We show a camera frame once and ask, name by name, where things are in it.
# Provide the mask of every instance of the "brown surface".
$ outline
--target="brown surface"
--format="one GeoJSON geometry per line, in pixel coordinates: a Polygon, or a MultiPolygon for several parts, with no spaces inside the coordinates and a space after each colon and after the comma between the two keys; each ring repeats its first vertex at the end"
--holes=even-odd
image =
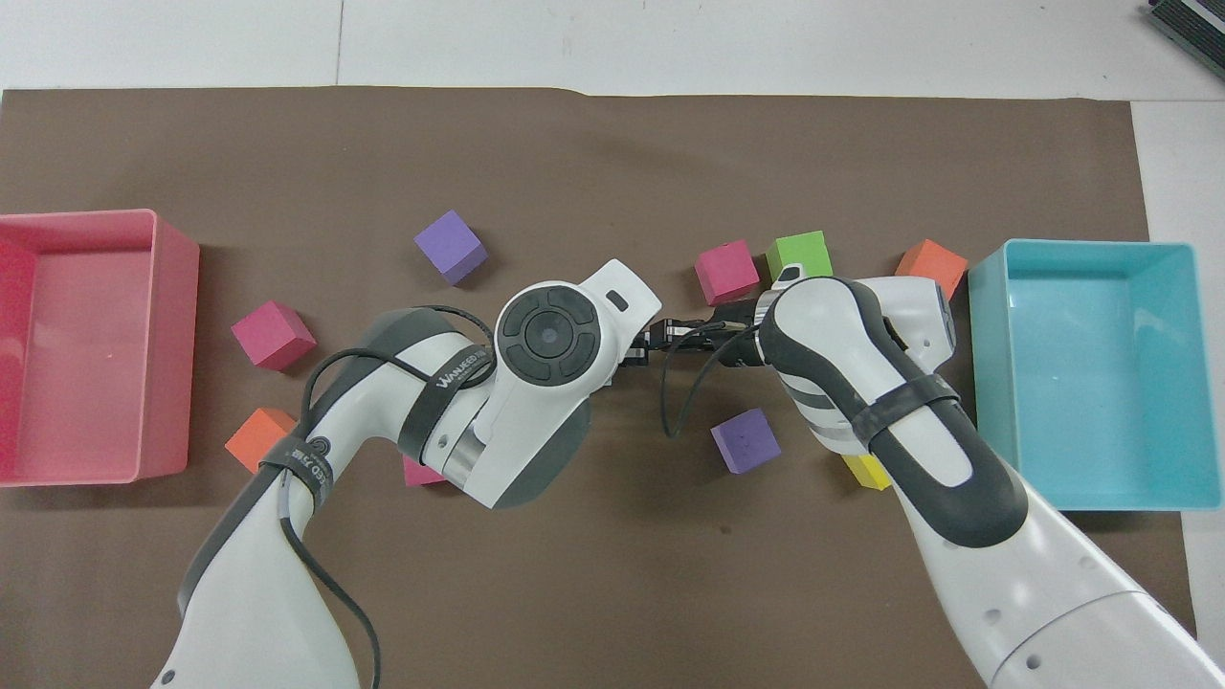
{"type": "MultiPolygon", "coordinates": [[[[1008,237],[1147,238],[1125,103],[5,93],[0,211],[140,206],[203,249],[191,460],[126,487],[0,493],[4,687],[147,685],[183,571],[247,478],[223,444],[255,407],[294,409],[309,368],[385,309],[492,320],[526,284],[619,256],[664,314],[697,316],[698,251],[810,229],[848,277],[892,273],[926,237],[971,265],[1008,237]],[[491,254],[461,288],[412,242],[452,207],[491,254]],[[267,299],[320,342],[288,375],[229,333],[267,299]]],[[[947,378],[973,408],[964,287],[953,305],[947,378]]],[[[855,487],[769,371],[717,371],[676,441],[657,383],[658,360],[619,373],[573,463],[512,511],[404,488],[388,444],[363,450],[307,543],[371,612],[385,687],[976,684],[897,500],[855,487]],[[707,428],[755,406],[784,456],[734,477],[707,428]]],[[[1177,514],[1078,522],[1192,624],[1177,514]]]]}

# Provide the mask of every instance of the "foam cube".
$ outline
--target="foam cube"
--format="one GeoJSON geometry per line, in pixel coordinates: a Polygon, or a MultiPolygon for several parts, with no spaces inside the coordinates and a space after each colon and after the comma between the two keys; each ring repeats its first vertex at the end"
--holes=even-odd
{"type": "Polygon", "coordinates": [[[769,278],[778,280],[778,273],[788,264],[804,265],[804,272],[809,277],[833,275],[833,264],[829,262],[829,251],[826,249],[826,233],[805,232],[791,237],[779,237],[766,251],[766,262],[769,265],[769,278]]]}
{"type": "Polygon", "coordinates": [[[459,213],[447,211],[414,239],[448,284],[456,284],[489,257],[459,213]]]}
{"type": "Polygon", "coordinates": [[[315,348],[315,337],[306,324],[284,304],[268,302],[230,327],[251,363],[266,369],[284,370],[315,348]]]}
{"type": "Polygon", "coordinates": [[[745,473],[783,454],[766,413],[748,409],[710,429],[731,473],[745,473]]]}
{"type": "Polygon", "coordinates": [[[446,481],[441,473],[418,462],[413,457],[404,457],[404,485],[428,485],[441,481],[446,481]]]}
{"type": "Polygon", "coordinates": [[[294,425],[298,425],[298,422],[285,412],[260,407],[243,422],[238,432],[225,443],[225,449],[255,473],[260,468],[260,460],[278,440],[289,435],[294,425]]]}
{"type": "Polygon", "coordinates": [[[714,306],[739,299],[761,282],[744,239],[702,251],[693,265],[706,303],[714,306]]]}
{"type": "Polygon", "coordinates": [[[930,277],[940,283],[940,288],[944,291],[944,299],[952,299],[953,291],[962,283],[962,276],[965,275],[965,259],[931,239],[924,239],[902,256],[902,262],[898,264],[894,275],[930,277]]]}
{"type": "Polygon", "coordinates": [[[881,466],[881,460],[873,455],[843,455],[843,461],[864,488],[884,490],[892,484],[889,474],[881,466]]]}

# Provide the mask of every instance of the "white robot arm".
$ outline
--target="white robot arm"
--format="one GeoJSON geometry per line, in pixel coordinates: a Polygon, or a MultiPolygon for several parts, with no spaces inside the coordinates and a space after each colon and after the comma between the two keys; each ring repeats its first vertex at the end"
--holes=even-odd
{"type": "Polygon", "coordinates": [[[840,454],[870,450],[888,471],[989,687],[1225,687],[1178,623],[995,455],[932,374],[953,347],[935,282],[805,280],[789,266],[757,314],[757,353],[817,439],[840,454]]]}
{"type": "Polygon", "coordinates": [[[494,354],[436,311],[380,316],[201,547],[152,687],[355,689],[349,649],[295,549],[358,447],[387,438],[486,508],[529,501],[573,456],[588,397],[659,306],[615,260],[579,284],[534,284],[497,319],[492,376],[494,354]]]}

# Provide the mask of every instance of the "pink plastic bin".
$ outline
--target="pink plastic bin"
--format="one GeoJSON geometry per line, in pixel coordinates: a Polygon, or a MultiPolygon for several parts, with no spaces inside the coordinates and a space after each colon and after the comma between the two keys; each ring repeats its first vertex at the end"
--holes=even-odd
{"type": "Polygon", "coordinates": [[[0,485],[183,471],[198,273],[149,210],[0,216],[0,485]]]}

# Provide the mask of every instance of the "black button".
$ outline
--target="black button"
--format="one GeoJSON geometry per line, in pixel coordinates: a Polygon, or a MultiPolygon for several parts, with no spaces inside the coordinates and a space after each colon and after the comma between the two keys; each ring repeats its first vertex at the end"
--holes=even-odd
{"type": "Polygon", "coordinates": [[[626,302],[625,297],[622,297],[621,293],[617,292],[616,289],[609,289],[609,293],[605,294],[604,298],[608,299],[609,302],[612,302],[612,305],[616,306],[616,310],[621,311],[622,314],[630,310],[630,303],[626,302]]]}
{"type": "Polygon", "coordinates": [[[571,376],[587,370],[595,358],[595,336],[590,332],[581,332],[575,342],[575,351],[561,360],[561,375],[571,376]]]}
{"type": "Polygon", "coordinates": [[[578,325],[595,320],[595,306],[571,287],[554,287],[549,291],[549,305],[568,311],[578,325]]]}
{"type": "Polygon", "coordinates": [[[506,310],[506,315],[502,318],[502,335],[506,337],[514,337],[523,329],[523,321],[527,320],[528,315],[540,306],[540,298],[535,293],[528,292],[527,294],[519,297],[510,309],[506,310]]]}
{"type": "Polygon", "coordinates": [[[532,354],[528,354],[527,349],[519,345],[511,345],[506,348],[506,360],[524,378],[545,383],[549,380],[549,364],[532,358],[532,354]]]}
{"type": "Polygon", "coordinates": [[[532,353],[552,359],[570,349],[570,343],[575,341],[575,326],[561,311],[540,311],[528,321],[523,338],[532,353]]]}

